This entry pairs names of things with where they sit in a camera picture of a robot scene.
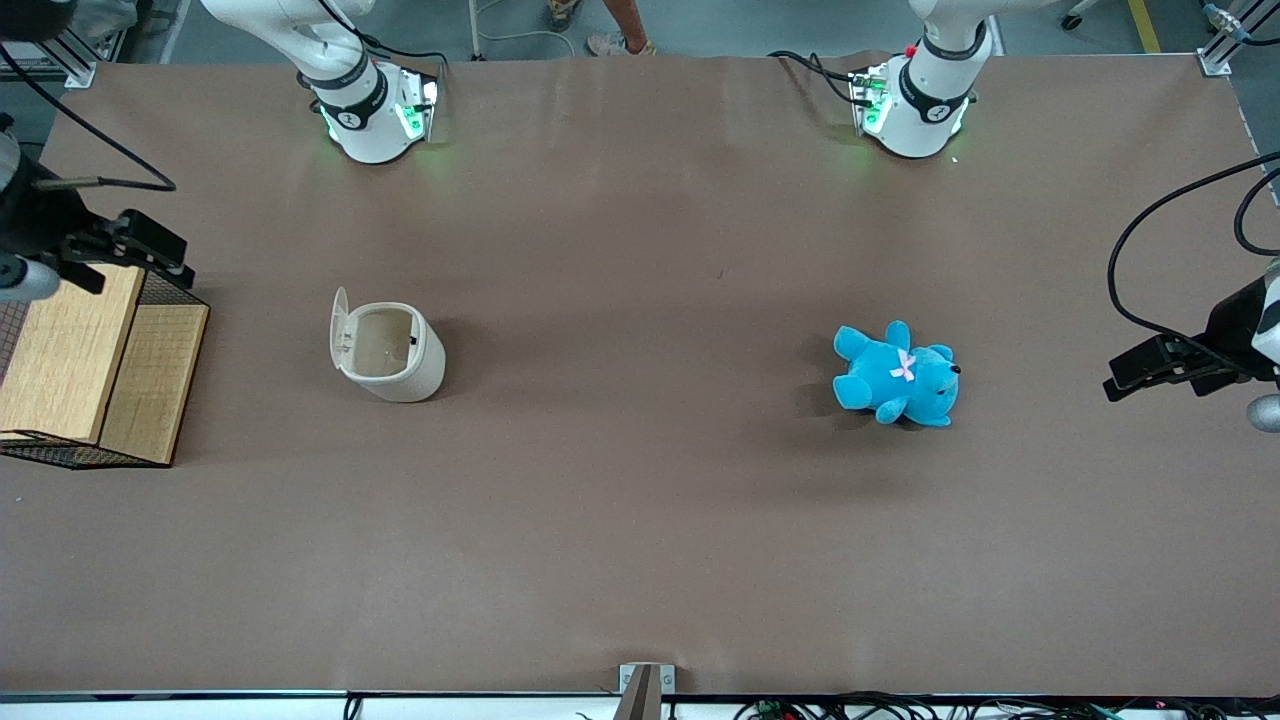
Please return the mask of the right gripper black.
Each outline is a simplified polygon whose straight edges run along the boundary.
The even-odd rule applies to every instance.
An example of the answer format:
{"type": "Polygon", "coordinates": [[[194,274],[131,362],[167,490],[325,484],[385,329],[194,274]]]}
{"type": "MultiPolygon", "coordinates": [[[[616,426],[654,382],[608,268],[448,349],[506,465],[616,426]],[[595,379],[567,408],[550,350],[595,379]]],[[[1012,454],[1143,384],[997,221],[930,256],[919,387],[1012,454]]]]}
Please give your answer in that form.
{"type": "MultiPolygon", "coordinates": [[[[1,133],[1,251],[4,256],[35,259],[58,266],[63,281],[91,295],[101,295],[105,275],[90,266],[108,241],[83,234],[93,228],[92,214],[79,195],[59,186],[61,179],[6,129],[1,133]]],[[[164,275],[180,290],[192,290],[195,270],[186,264],[188,243],[142,211],[124,210],[110,223],[116,264],[141,266],[164,275]]]]}

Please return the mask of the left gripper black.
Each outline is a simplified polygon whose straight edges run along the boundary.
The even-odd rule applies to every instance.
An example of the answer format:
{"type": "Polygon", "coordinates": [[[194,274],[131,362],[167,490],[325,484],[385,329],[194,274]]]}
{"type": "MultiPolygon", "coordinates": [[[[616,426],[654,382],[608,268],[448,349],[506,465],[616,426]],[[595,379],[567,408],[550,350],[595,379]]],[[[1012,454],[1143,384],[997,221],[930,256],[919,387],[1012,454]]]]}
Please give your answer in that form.
{"type": "Polygon", "coordinates": [[[1170,334],[1156,334],[1112,357],[1111,377],[1102,384],[1107,400],[1119,402],[1160,386],[1187,386],[1203,398],[1235,384],[1238,378],[1276,380],[1279,260],[1213,307],[1204,336],[1215,365],[1196,365],[1197,351],[1170,334]]]}

